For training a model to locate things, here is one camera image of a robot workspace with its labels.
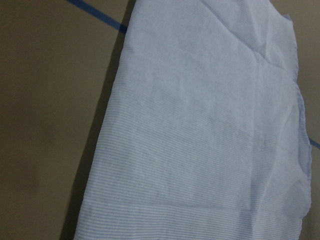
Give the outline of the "blue striped button shirt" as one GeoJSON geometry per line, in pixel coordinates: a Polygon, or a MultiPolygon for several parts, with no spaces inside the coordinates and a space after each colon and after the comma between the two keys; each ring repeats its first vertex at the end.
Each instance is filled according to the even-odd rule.
{"type": "Polygon", "coordinates": [[[138,0],[77,240],[297,240],[311,145],[293,22],[268,0],[138,0]]]}

